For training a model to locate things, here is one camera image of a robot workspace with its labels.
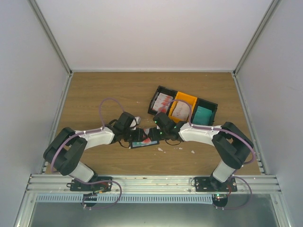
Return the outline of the red white credit card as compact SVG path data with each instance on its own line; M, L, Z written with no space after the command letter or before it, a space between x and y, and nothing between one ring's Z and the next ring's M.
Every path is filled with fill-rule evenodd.
M144 132L144 134L143 134L143 140L142 140L143 144L150 144L152 142L152 140L148 136L149 131L150 131L150 128L143 130L143 132Z

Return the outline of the black leather card holder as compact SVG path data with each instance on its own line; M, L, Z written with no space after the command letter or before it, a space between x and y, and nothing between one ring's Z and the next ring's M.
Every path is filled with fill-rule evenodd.
M143 147L147 147L147 146L154 146L154 145L158 145L159 143L160 142L158 140L156 140L156 141L147 140L147 141L142 141L142 142L132 142L130 144L130 149L143 148Z

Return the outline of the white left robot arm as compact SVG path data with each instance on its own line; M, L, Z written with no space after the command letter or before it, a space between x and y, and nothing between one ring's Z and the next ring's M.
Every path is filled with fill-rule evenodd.
M51 164L51 171L57 171L63 176L69 175L80 181L85 190L92 191L98 184L97 174L93 169L81 163L83 152L99 145L129 140L140 121L140 117L123 112L117 120L100 128L74 131L66 127L45 150L43 158Z

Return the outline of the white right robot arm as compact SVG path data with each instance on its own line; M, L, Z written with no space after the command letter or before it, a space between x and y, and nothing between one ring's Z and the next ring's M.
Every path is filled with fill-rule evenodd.
M256 158L250 139L231 122L219 126L196 125L186 121L175 123L164 113L155 115L153 121L156 127L148 132L152 141L193 141L216 149L221 161L209 177L210 187L216 192L226 187L232 174Z

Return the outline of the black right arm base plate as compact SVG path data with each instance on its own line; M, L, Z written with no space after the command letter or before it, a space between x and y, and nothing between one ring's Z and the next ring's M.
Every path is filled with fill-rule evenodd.
M237 184L234 179L224 183L210 176L194 177L191 183L196 192L237 192Z

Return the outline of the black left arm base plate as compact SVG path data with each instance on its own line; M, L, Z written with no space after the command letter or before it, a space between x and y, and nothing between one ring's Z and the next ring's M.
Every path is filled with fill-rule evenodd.
M90 182L103 181L102 183L95 184L83 184L75 179L72 179L70 183L66 186L72 192L109 192L111 191L113 178L110 176L98 176L95 180L90 180Z

